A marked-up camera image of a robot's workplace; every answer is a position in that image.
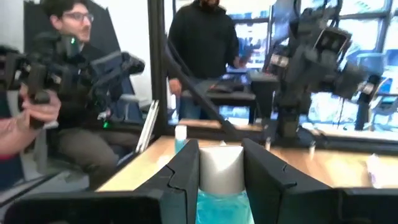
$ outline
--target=dark hair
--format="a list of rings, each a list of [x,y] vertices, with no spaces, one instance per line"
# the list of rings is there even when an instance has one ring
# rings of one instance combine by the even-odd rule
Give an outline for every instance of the dark hair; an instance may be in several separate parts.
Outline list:
[[[87,7],[87,0],[41,0],[40,5],[48,17],[55,15],[62,17],[63,13],[73,9],[75,4]]]

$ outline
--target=gray pants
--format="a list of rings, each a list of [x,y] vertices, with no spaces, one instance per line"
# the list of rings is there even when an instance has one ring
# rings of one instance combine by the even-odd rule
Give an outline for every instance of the gray pants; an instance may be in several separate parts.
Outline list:
[[[92,132],[81,128],[61,130],[58,150],[73,159],[90,177],[90,189],[97,189],[116,171],[118,160],[111,146],[134,150],[139,136],[111,131]]]

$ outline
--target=wooden table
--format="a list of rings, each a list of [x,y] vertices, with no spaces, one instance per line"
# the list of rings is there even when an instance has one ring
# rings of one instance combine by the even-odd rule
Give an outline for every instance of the wooden table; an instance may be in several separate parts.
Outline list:
[[[215,146],[219,141],[200,140],[199,145]],[[318,179],[331,187],[370,187],[366,171],[369,154],[338,151],[307,151],[271,149],[271,152],[298,170]],[[174,156],[174,138],[161,137],[148,149],[119,171],[98,191],[134,190],[151,178]],[[398,157],[381,156],[391,176],[391,183],[385,187],[398,187]]]
[[[200,128],[214,128],[220,129],[221,124],[218,121],[213,120],[197,120],[197,119],[182,119],[178,124],[186,125],[189,127],[200,127]],[[242,131],[262,131],[261,125],[235,125],[236,129]]]

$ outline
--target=table surface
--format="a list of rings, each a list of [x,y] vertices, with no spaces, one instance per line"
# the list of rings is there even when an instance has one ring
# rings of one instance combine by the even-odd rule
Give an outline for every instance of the table surface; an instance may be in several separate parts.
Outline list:
[[[199,140],[200,147],[216,146],[219,141]],[[239,145],[240,142],[227,142]],[[104,191],[134,190],[150,179],[174,156],[174,138],[164,136],[156,140],[140,156],[113,176],[98,189]],[[311,156],[308,151],[295,149],[271,149],[271,153],[296,169],[322,181],[331,187],[370,187],[366,160],[369,154],[317,150]],[[381,156],[383,168],[389,171],[385,188],[398,187],[398,157]]]
[[[235,99],[235,100],[247,100],[247,101],[252,101],[256,99],[255,94],[251,92],[245,92],[245,91],[235,91],[232,93],[212,93],[212,92],[207,92],[207,90],[214,84],[218,83],[218,80],[205,80],[200,82],[195,86],[196,90],[200,93],[205,93],[207,97],[211,99]],[[182,92],[182,96],[184,97],[191,97],[191,93],[189,90],[184,90]]]
[[[200,127],[200,128],[214,128],[220,129],[221,124],[218,121],[213,120],[197,120],[197,119],[181,119],[178,124],[186,125],[188,127]],[[262,131],[260,124],[254,125],[234,125],[236,129],[242,131]]]

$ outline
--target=black cable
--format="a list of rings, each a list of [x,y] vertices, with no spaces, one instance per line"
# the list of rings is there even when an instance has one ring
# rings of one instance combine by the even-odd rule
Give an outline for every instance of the black cable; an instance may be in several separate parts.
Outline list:
[[[344,109],[344,102],[346,101],[346,99],[343,99],[343,103],[341,104],[341,109],[340,109],[340,115],[338,117],[338,121],[337,121],[337,129],[340,126],[340,122],[341,122],[341,117],[343,117],[343,109]]]

